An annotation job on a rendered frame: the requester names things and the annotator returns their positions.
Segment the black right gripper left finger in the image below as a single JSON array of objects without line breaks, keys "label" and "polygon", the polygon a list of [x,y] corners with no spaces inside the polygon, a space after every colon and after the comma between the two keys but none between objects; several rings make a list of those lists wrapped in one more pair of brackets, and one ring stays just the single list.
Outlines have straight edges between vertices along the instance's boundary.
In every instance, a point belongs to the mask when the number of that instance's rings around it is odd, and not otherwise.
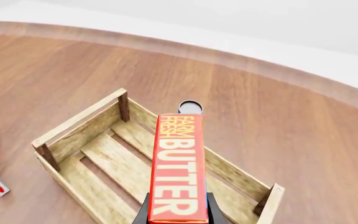
[{"label": "black right gripper left finger", "polygon": [[150,224],[149,217],[149,198],[150,194],[147,193],[142,203],[140,210],[131,224]]}]

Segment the wooden slat tray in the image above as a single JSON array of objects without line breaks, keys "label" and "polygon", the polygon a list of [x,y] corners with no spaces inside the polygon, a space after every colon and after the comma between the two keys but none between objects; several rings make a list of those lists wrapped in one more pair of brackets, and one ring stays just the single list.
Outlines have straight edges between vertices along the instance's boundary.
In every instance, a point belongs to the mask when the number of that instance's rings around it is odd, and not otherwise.
[{"label": "wooden slat tray", "polygon": [[[150,187],[151,168],[113,139],[152,157],[157,115],[118,89],[33,141],[46,171],[97,224],[131,224]],[[266,186],[210,149],[208,191],[227,222],[272,224],[284,188]]]}]

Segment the red butter box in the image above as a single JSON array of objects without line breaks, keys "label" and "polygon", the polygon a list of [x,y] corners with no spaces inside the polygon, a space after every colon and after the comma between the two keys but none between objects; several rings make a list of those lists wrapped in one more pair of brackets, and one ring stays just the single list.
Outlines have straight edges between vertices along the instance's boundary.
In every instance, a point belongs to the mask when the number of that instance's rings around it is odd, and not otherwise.
[{"label": "red butter box", "polygon": [[203,115],[162,114],[155,131],[150,224],[208,224]]}]

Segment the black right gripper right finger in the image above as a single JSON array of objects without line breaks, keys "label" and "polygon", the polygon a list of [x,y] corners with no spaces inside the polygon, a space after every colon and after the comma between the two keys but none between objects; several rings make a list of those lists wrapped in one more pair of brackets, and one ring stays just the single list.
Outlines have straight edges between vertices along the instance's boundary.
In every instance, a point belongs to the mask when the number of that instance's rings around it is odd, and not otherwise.
[{"label": "black right gripper right finger", "polygon": [[214,194],[211,192],[207,193],[208,199],[208,218],[209,224],[228,224],[225,216],[220,210]]}]

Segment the round dark tin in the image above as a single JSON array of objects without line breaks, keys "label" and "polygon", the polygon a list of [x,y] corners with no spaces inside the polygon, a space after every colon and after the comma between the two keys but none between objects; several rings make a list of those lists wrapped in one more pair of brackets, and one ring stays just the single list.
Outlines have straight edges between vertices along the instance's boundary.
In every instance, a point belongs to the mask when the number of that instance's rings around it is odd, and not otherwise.
[{"label": "round dark tin", "polygon": [[203,114],[203,106],[195,100],[184,100],[178,106],[181,114]]}]

